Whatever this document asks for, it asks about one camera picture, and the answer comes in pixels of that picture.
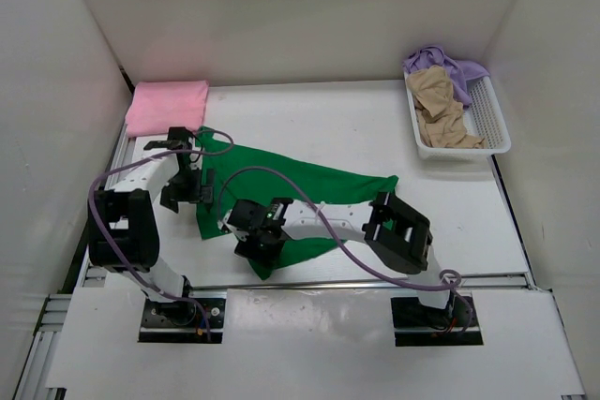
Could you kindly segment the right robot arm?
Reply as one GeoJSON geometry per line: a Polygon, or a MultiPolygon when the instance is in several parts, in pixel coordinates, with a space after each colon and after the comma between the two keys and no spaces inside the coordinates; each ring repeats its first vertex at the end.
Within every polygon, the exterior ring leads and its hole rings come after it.
{"type": "Polygon", "coordinates": [[[429,220],[391,192],[355,204],[237,200],[219,226],[237,239],[236,255],[268,269],[281,262],[289,243],[331,238],[365,244],[385,267],[408,276],[426,321],[441,325],[455,313],[453,294],[431,253],[429,220]]]}

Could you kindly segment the green t shirt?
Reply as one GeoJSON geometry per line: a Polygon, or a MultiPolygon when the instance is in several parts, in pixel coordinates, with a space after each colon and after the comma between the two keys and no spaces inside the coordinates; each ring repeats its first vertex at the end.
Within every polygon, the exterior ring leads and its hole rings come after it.
{"type": "Polygon", "coordinates": [[[221,156],[219,152],[226,149],[228,143],[218,140],[214,131],[205,126],[197,134],[197,144],[210,154],[202,158],[202,167],[215,172],[214,204],[210,210],[199,206],[196,211],[204,240],[223,235],[218,220],[237,200],[253,200],[266,205],[275,198],[301,198],[280,177],[261,170],[248,171],[227,181],[246,167],[261,166],[282,173],[316,203],[352,204],[374,200],[380,192],[393,192],[398,184],[396,175],[379,177],[336,170],[243,145],[234,145],[221,156]]]}

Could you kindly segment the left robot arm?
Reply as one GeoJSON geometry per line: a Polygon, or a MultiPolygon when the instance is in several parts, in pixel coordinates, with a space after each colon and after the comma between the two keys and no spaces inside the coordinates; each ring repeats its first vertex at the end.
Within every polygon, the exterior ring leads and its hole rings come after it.
{"type": "Polygon", "coordinates": [[[143,158],[100,174],[88,191],[89,256],[93,264],[134,281],[149,300],[164,304],[176,325],[196,315],[194,299],[185,293],[186,278],[160,256],[154,201],[163,188],[196,168],[197,149],[150,150],[143,158]]]}

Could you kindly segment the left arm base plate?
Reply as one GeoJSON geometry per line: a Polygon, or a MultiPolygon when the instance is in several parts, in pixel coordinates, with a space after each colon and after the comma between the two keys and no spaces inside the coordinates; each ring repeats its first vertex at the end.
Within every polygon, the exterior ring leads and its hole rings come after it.
{"type": "Polygon", "coordinates": [[[138,341],[162,344],[221,344],[226,312],[225,297],[198,298],[208,317],[189,303],[158,303],[146,300],[141,316],[138,341]]]}

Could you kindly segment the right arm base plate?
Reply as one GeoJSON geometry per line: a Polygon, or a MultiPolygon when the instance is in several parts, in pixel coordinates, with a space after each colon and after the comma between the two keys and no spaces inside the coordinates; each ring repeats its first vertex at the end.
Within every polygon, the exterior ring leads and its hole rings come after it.
{"type": "Polygon", "coordinates": [[[391,299],[398,348],[483,346],[472,296],[451,294],[444,310],[426,307],[416,297],[391,299]]]}

